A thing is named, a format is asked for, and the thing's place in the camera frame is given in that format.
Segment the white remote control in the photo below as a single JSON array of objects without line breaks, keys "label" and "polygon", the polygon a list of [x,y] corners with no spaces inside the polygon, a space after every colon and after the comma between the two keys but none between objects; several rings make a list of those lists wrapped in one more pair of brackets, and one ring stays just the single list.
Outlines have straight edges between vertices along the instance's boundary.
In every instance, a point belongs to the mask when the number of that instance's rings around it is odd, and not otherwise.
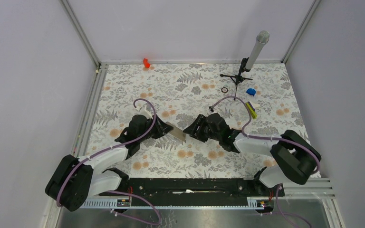
[{"label": "white remote control", "polygon": [[181,142],[184,143],[186,142],[186,133],[184,133],[183,130],[181,130],[180,128],[178,128],[177,126],[173,125],[170,122],[166,122],[166,124],[173,128],[171,131],[169,131],[169,134],[171,134]]}]

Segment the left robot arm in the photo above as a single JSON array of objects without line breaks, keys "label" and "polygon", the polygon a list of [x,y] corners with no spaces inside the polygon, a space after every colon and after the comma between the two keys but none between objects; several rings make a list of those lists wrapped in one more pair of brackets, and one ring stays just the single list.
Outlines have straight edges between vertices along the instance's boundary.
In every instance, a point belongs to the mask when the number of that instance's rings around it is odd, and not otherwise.
[{"label": "left robot arm", "polygon": [[49,180],[45,193],[69,211],[80,208],[87,198],[112,190],[116,195],[128,191],[128,183],[109,167],[132,157],[147,139],[158,139],[174,129],[160,118],[138,114],[116,138],[116,144],[95,154],[62,158]]}]

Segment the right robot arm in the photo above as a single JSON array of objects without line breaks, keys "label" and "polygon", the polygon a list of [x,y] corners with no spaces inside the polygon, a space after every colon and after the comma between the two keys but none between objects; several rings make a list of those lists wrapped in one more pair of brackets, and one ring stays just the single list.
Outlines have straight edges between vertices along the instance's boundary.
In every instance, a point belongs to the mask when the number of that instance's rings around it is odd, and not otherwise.
[{"label": "right robot arm", "polygon": [[254,176],[254,191],[261,196],[278,184],[304,185],[321,161],[321,155],[293,130],[286,130],[280,137],[245,135],[242,130],[230,128],[218,113],[198,115],[183,132],[201,142],[215,140],[228,152],[272,157],[277,164],[261,169]]}]

